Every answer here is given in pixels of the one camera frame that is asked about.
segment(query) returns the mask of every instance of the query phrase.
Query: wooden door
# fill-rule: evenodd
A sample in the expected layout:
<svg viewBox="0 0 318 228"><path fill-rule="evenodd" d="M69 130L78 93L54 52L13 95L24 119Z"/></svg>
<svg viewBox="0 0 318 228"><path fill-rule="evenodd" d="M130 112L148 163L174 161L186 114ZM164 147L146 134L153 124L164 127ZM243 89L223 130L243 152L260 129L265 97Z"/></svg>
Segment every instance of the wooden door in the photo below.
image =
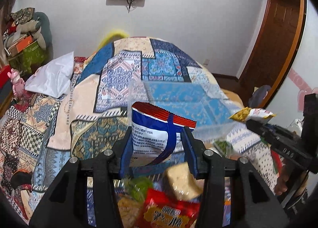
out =
<svg viewBox="0 0 318 228"><path fill-rule="evenodd" d="M269 0L267 17L258 42L240 77L251 92L254 87L273 86L292 46L300 11L300 0Z"/></svg>

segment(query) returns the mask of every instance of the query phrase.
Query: yellow and white candy wrapper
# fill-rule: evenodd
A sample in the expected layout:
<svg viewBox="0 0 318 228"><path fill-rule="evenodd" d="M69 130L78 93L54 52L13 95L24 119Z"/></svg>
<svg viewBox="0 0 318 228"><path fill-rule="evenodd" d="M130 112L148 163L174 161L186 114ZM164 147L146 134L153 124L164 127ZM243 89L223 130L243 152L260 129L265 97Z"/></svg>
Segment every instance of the yellow and white candy wrapper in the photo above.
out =
<svg viewBox="0 0 318 228"><path fill-rule="evenodd" d="M233 114L230 119L238 121L238 122L246 122L248 120L255 120L261 122L263 124L268 123L271 118L275 117L276 114L264 110L264 109L252 109L252 108L244 108L235 114Z"/></svg>

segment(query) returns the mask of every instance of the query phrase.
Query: clear plastic container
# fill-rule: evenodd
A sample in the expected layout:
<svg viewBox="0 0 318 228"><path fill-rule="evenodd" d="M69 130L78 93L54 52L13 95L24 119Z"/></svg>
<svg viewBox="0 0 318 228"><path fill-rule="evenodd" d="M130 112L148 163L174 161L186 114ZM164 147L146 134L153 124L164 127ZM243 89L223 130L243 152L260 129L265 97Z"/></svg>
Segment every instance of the clear plastic container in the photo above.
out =
<svg viewBox="0 0 318 228"><path fill-rule="evenodd" d="M134 102L148 102L178 116L192 119L197 127L194 138L203 142L224 138L234 127L228 119L237 111L218 85L132 81L128 95L128 125L131 125L131 106Z"/></svg>

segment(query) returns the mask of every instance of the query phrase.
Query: metal bolt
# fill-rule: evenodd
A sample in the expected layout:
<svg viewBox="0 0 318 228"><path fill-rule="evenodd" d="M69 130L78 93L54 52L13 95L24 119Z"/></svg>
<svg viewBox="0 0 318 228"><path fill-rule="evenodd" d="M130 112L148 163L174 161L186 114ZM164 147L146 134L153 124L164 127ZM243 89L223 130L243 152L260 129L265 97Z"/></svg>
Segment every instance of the metal bolt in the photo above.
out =
<svg viewBox="0 0 318 228"><path fill-rule="evenodd" d="M106 149L106 150L104 151L104 155L106 155L106 156L112 155L112 150L111 150L111 149Z"/></svg>
<svg viewBox="0 0 318 228"><path fill-rule="evenodd" d="M204 154L205 154L206 156L212 156L212 155L213 155L213 151L210 150L210 149L207 149L207 150L204 151Z"/></svg>
<svg viewBox="0 0 318 228"><path fill-rule="evenodd" d="M248 163L248 159L246 157L240 157L239 160L241 163Z"/></svg>
<svg viewBox="0 0 318 228"><path fill-rule="evenodd" d="M73 156L70 158L70 163L76 163L77 162L77 157Z"/></svg>

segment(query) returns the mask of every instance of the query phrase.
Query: patchwork blanket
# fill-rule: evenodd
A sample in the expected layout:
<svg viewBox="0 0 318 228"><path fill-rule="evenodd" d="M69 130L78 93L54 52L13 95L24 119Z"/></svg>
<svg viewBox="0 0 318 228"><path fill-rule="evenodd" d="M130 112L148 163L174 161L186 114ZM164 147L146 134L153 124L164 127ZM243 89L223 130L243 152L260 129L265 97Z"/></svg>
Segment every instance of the patchwork blanket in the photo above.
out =
<svg viewBox="0 0 318 228"><path fill-rule="evenodd" d="M70 157L96 157L123 138L131 80L217 85L206 68L175 45L158 39L121 39L100 49L85 69L84 60L75 58L67 96L57 100L34 94L25 113L12 106L0 122L0 187L26 222ZM249 152L246 155L273 188L276 177L269 148L260 146L259 136L238 123L226 139L238 152ZM258 161L261 154L269 156L265 164ZM95 225L90 215L92 192L87 193L89 223Z"/></svg>

